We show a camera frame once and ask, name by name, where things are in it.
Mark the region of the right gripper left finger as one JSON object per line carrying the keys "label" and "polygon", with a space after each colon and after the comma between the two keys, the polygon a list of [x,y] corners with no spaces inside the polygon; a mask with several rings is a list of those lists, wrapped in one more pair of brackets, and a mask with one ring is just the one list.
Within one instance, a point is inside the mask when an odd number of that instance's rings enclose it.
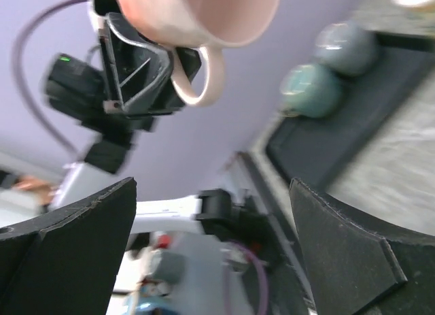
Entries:
{"label": "right gripper left finger", "polygon": [[136,214],[125,178],[1,228],[1,313],[105,314]]}

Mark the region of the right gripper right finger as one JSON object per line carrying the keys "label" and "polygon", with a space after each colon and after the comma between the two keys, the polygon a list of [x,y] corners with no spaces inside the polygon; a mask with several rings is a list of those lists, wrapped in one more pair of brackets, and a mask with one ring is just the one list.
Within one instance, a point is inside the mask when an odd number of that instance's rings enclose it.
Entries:
{"label": "right gripper right finger", "polygon": [[433,314],[434,237],[293,179],[292,213],[318,314]]}

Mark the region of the pink mug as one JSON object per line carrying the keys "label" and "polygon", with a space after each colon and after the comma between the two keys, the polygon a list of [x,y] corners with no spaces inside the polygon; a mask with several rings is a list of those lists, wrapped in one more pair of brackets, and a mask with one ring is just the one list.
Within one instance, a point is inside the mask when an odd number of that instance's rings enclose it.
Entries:
{"label": "pink mug", "polygon": [[197,48],[206,61],[205,85],[197,95],[178,56],[171,81],[185,104],[215,103],[224,88],[223,49],[257,40],[273,20],[280,0],[117,0],[125,19],[160,45]]}

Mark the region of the teal green mug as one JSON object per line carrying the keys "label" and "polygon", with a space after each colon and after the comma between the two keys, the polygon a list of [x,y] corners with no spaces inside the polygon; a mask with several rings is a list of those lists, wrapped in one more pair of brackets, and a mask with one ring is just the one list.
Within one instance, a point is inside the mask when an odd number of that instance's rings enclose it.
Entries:
{"label": "teal green mug", "polygon": [[319,63],[298,65],[283,79],[281,113],[287,117],[323,118],[343,97],[343,87],[332,70]]}

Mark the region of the pale grey-blue mug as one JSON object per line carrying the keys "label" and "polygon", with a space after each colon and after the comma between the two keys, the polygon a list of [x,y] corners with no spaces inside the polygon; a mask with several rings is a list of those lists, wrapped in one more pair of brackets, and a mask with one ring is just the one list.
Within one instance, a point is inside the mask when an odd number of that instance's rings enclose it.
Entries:
{"label": "pale grey-blue mug", "polygon": [[352,20],[328,25],[318,35],[315,58],[344,76],[360,76],[377,60],[375,34]]}

